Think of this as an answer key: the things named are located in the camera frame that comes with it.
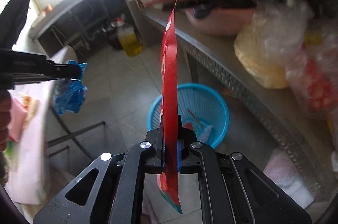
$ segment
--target blue crumpled package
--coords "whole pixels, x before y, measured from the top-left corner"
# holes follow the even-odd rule
[[[69,60],[67,64],[78,65],[81,69],[81,74],[76,79],[59,79],[57,81],[54,108],[59,115],[64,114],[66,111],[78,113],[86,100],[87,94],[87,87],[82,84],[82,77],[87,63],[77,64],[75,61]]]

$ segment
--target gray floor tile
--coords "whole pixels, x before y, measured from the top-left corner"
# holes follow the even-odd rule
[[[107,124],[105,128],[106,133],[106,151],[112,154],[125,153],[127,151],[127,146],[123,141],[122,130],[119,122],[113,124]]]
[[[126,74],[145,70],[139,55],[129,57],[124,51],[110,51],[108,66],[112,84],[119,82]]]
[[[107,93],[83,104],[78,113],[67,112],[61,118],[72,132],[100,121],[113,123],[117,121],[118,115],[112,103],[110,93]]]
[[[123,117],[119,120],[120,127],[123,132],[141,134],[143,137],[147,135],[147,119],[148,112],[153,103],[147,103],[144,106],[138,108],[131,114]]]
[[[111,48],[107,46],[86,60],[87,67],[83,76],[84,81],[98,75],[108,74],[108,53],[110,51]]]
[[[146,138],[145,136],[133,131],[133,129],[131,129],[129,125],[121,121],[119,121],[119,125],[120,125],[121,133],[122,133],[121,139],[124,141],[124,144],[127,149],[145,140]]]
[[[65,134],[66,133],[63,131],[61,125],[56,120],[52,111],[48,109],[45,126],[45,140],[46,141],[53,140]]]
[[[146,174],[144,190],[160,223],[182,216],[162,197],[157,186],[156,175]],[[183,215],[201,208],[197,174],[179,176],[179,199]]]
[[[216,151],[225,154],[241,152],[263,171],[278,143],[238,99],[226,97],[225,101],[230,125]]]
[[[97,127],[89,136],[77,139],[95,158],[104,152],[114,155],[127,151],[119,122]]]
[[[140,54],[142,62],[149,71],[150,76],[154,80],[157,88],[162,92],[162,76],[159,63],[159,54],[161,50],[161,43],[156,43],[151,47],[147,47]],[[185,62],[183,50],[177,49],[177,84],[189,83],[189,73],[187,64]]]
[[[100,98],[111,97],[109,73],[96,74],[86,77],[83,84],[87,87],[86,100],[84,104]]]
[[[146,69],[129,71],[118,82],[112,82],[113,107],[118,118],[155,100],[159,91]]]
[[[85,156],[77,145],[71,145],[69,148],[69,173],[77,176],[92,161]]]
[[[200,224],[202,223],[202,210],[196,210],[185,216],[165,222],[165,224]]]

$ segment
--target blue laundry basket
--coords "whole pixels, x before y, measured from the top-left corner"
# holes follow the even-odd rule
[[[148,130],[159,127],[162,95],[152,104],[148,114]],[[229,110],[219,93],[201,84],[182,84],[177,87],[177,101],[182,125],[190,122],[197,138],[204,129],[196,122],[189,109],[206,128],[212,125],[206,144],[216,148],[226,135],[229,126]]]

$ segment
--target pink cloth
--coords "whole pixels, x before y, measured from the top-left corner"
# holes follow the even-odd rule
[[[12,141],[19,142],[23,123],[27,116],[27,110],[17,98],[12,99],[11,122],[8,125],[9,138]]]

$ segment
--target black clamp tool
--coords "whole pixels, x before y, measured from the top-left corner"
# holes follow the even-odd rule
[[[310,216],[241,153],[216,153],[181,125],[181,174],[197,173],[204,224],[310,224]],[[127,153],[104,153],[33,224],[140,223],[145,173],[164,170],[163,128]]]
[[[43,54],[0,48],[0,89],[58,78],[76,79],[80,74],[78,65],[57,64]]]

